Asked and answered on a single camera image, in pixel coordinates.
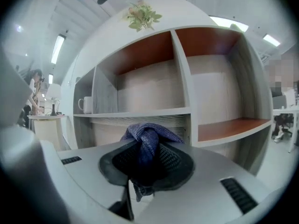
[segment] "long hair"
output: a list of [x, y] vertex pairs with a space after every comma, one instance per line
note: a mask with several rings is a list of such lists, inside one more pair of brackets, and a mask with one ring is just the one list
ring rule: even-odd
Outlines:
[[26, 82], [28, 85], [30, 85], [30, 81], [31, 81], [31, 79], [33, 78], [33, 76], [34, 76], [36, 73], [37, 73], [40, 77], [43, 76], [43, 73], [42, 73], [42, 71], [41, 71], [40, 69], [30, 70], [30, 71], [27, 72], [27, 74], [26, 74], [24, 80], [25, 80], [25, 82]]

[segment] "fluorescent light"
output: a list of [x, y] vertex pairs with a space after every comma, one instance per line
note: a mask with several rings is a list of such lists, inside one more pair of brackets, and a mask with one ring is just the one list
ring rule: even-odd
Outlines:
[[248, 27], [247, 25], [243, 24], [243, 23], [240, 23], [240, 22], [237, 22], [237, 21], [233, 21], [233, 20], [230, 20], [230, 19], [225, 19], [225, 18], [221, 18], [221, 17], [211, 17], [210, 18], [213, 19], [214, 22], [216, 22], [216, 24], [218, 26], [221, 26], [221, 27], [226, 27], [226, 28], [230, 28], [230, 26], [232, 24], [235, 24], [238, 26], [238, 28], [242, 31], [242, 32], [246, 32]]
[[52, 83], [53, 83], [53, 75], [49, 74], [49, 84], [52, 84]]
[[56, 62], [57, 62], [58, 54], [60, 52], [62, 43], [64, 43], [64, 40], [65, 40], [65, 36], [59, 34], [58, 37], [57, 37], [57, 39], [56, 39], [56, 42], [55, 42], [55, 45], [54, 45], [54, 49], [53, 49], [53, 53], [52, 53], [52, 60], [51, 60], [51, 62], [53, 64], [56, 64]]
[[270, 36], [268, 34], [266, 36], [264, 36], [263, 39], [270, 42], [271, 44], [273, 44], [276, 47], [280, 45], [280, 42], [278, 40], [274, 39], [272, 36]]

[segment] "potted plant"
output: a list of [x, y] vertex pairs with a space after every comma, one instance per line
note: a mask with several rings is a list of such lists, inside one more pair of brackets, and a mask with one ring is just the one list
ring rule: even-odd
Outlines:
[[144, 3], [144, 1], [139, 1], [138, 4], [132, 4], [129, 8], [128, 13], [125, 18], [130, 21], [129, 28], [136, 29], [139, 32], [144, 29], [153, 29], [153, 22], [160, 22], [158, 19], [162, 17], [160, 14], [156, 14], [152, 10], [150, 5]]

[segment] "black vent grille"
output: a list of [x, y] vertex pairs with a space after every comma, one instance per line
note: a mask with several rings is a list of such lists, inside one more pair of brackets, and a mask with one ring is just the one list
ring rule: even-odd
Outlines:
[[243, 214], [249, 212], [257, 206], [255, 200], [245, 191], [245, 189], [234, 178], [227, 178], [220, 181], [232, 199], [238, 205]]
[[63, 163], [63, 165], [65, 164], [69, 164], [69, 163], [72, 163], [72, 162], [77, 162], [77, 161], [80, 161], [82, 160], [80, 157], [76, 156], [76, 157], [71, 157], [71, 158], [68, 158], [68, 159], [62, 159], [61, 162]]

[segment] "lamp base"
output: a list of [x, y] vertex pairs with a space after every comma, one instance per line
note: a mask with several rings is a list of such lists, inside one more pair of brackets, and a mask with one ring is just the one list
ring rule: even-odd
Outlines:
[[55, 112], [55, 104], [52, 104], [52, 113], [50, 116], [57, 116]]

